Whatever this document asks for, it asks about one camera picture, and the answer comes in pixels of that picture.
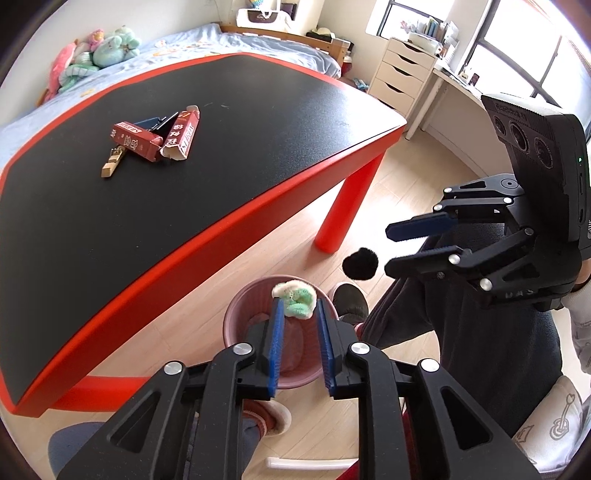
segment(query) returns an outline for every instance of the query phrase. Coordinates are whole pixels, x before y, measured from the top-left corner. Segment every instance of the hand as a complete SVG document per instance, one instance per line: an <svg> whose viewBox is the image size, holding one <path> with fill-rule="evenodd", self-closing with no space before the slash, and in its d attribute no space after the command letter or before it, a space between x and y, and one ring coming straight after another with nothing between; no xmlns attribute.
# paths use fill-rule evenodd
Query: hand
<svg viewBox="0 0 591 480"><path fill-rule="evenodd" d="M589 277L591 277L591 258L583 260L579 276L577 277L577 280L574 281L574 290L578 290L577 287L580 288L587 283Z"/></svg>

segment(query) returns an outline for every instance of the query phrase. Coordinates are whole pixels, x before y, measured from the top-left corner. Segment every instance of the red box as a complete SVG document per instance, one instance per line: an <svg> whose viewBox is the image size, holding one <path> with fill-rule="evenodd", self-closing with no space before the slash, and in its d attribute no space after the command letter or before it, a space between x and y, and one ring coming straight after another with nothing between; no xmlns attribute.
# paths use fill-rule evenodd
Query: red box
<svg viewBox="0 0 591 480"><path fill-rule="evenodd" d="M187 160L198 123L199 108L196 106L188 106L187 110L180 112L166 137L164 146L160 149L160 154L173 160Z"/></svg>
<svg viewBox="0 0 591 480"><path fill-rule="evenodd" d="M113 125L111 137L117 144L136 152L146 160L158 160L156 154L163 142L162 137L159 135L129 122L119 122Z"/></svg>

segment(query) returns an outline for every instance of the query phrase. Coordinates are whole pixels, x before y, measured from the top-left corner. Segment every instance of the bed frame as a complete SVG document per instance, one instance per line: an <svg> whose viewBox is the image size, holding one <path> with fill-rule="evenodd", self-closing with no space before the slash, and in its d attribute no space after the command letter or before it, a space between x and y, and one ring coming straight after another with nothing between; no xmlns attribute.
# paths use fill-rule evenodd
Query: bed frame
<svg viewBox="0 0 591 480"><path fill-rule="evenodd" d="M248 33L266 37L279 38L280 40L291 40L298 43L303 43L312 48L316 48L318 50L326 52L328 55L330 55L337 61L339 67L343 66L345 55L347 55L347 50L349 49L349 45L351 45L351 42L347 40L341 40L339 38L333 38L331 42L327 42L318 40L316 38L295 35L293 33L278 32L275 30L263 30L261 28L244 28L236 27L235 25L223 24L220 25L220 28L224 33Z"/></svg>

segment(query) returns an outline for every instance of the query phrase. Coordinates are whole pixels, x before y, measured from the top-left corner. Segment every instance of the black fuzzy ball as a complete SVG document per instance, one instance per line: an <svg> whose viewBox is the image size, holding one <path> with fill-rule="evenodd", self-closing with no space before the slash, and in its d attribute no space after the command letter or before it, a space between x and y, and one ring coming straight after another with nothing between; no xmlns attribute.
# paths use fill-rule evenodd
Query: black fuzzy ball
<svg viewBox="0 0 591 480"><path fill-rule="evenodd" d="M378 269L378 256L369 248L360 248L343 260L343 272L351 280L369 280Z"/></svg>

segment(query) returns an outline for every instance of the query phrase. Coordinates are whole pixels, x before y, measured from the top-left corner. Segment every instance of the dark pants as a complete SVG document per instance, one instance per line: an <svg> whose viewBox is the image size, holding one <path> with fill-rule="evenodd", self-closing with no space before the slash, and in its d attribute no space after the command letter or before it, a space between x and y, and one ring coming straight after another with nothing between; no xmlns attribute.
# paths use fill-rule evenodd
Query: dark pants
<svg viewBox="0 0 591 480"><path fill-rule="evenodd" d="M502 225L459 225L422 249L479 250L503 236ZM513 436L560 377L560 340L550 312L528 305L481 309L460 281L394 282L370 313L362 339L381 349L432 330L441 365Z"/></svg>
<svg viewBox="0 0 591 480"><path fill-rule="evenodd" d="M78 423L58 430L51 436L47 454L51 470L55 476L58 475L66 463L72 459L102 425L103 423L100 421ZM196 430L197 420L195 419L193 428L191 429L191 441L189 442L189 449L187 451L183 480L189 477L188 467L191 454L193 453ZM253 419L242 419L242 471L246 469L248 463L251 461L252 455L255 453L256 446L260 440L261 434L256 426L256 422Z"/></svg>

